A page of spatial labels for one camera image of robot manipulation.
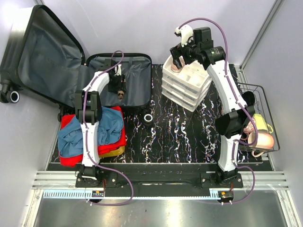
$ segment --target gray floor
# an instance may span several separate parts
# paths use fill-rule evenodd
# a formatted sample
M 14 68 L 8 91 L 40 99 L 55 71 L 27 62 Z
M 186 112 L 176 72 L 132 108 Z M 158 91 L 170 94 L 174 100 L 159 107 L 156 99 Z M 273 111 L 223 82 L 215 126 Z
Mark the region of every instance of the gray floor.
M 235 200 L 244 192 L 236 192 Z M 284 227 L 278 196 L 255 191 L 235 205 L 202 201 L 133 201 L 120 207 L 89 206 L 85 201 L 42 199 L 35 227 Z

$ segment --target cup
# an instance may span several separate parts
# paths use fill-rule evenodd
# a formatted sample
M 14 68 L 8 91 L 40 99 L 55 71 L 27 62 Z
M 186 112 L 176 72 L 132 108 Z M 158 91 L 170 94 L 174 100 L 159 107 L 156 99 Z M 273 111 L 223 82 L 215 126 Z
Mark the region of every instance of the cup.
M 274 130 L 273 128 L 267 124 L 264 120 L 264 118 L 262 117 L 262 115 L 255 113 L 252 117 L 254 123 L 256 124 L 257 130 L 261 133 L 273 133 Z M 246 128 L 243 130 L 245 133 L 252 133 L 253 131 L 255 131 L 253 125 L 251 122 L 248 123 L 248 125 L 246 126 Z
M 262 131 L 266 131 L 267 133 L 273 133 L 274 130 L 273 128 L 266 123 L 266 121 L 264 120 L 264 118 L 262 117 L 262 115 L 255 113 L 253 115 L 253 117 L 256 119 L 256 126 L 258 131 L 262 132 Z
M 252 132 L 248 136 L 247 142 L 252 143 L 253 141 L 255 141 L 255 138 L 256 138 L 256 133 Z M 251 145 L 250 147 L 261 148 L 261 149 L 272 149 L 274 143 L 275 143 L 274 138 L 270 134 L 258 131 L 258 141 L 257 143 Z

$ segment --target yellow mug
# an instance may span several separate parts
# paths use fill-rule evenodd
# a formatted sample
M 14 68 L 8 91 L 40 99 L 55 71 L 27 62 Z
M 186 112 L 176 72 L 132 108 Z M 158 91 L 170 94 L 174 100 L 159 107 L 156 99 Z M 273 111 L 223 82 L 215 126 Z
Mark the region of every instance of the yellow mug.
M 274 132 L 273 128 L 265 122 L 262 115 L 260 115 L 258 113 L 255 113 L 253 115 L 252 119 L 255 122 L 258 131 L 264 132 L 264 133 L 270 133 L 270 134 Z M 244 129 L 244 132 L 245 133 L 252 133 L 254 131 L 255 131 L 255 129 L 252 126 L 252 123 L 249 122 L 248 125 L 246 126 L 246 128 Z
M 256 119 L 256 126 L 258 131 L 260 132 L 266 131 L 267 133 L 270 134 L 274 132 L 273 127 L 271 127 L 269 124 L 266 123 L 262 115 L 255 113 L 253 117 Z

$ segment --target suitcase lid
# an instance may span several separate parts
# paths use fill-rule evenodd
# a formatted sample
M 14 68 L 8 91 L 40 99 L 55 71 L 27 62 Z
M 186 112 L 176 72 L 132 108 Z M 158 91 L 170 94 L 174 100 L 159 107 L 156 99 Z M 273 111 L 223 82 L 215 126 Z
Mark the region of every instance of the suitcase lid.
M 84 63 L 77 39 L 47 6 L 36 5 L 20 9 L 15 18 L 0 66 L 1 83 L 12 81 L 55 103 L 73 106 L 54 94 L 64 90 L 65 96 L 73 95 L 70 87 L 77 87 Z

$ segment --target blue clothing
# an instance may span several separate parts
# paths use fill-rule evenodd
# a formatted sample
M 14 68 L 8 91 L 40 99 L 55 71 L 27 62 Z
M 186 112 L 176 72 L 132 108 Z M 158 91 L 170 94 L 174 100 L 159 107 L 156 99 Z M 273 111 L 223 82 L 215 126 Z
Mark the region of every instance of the blue clothing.
M 120 111 L 102 107 L 102 118 L 98 127 L 98 146 L 116 143 L 121 137 L 123 127 Z M 76 117 L 58 132 L 58 149 L 62 157 L 83 154 L 82 130 Z

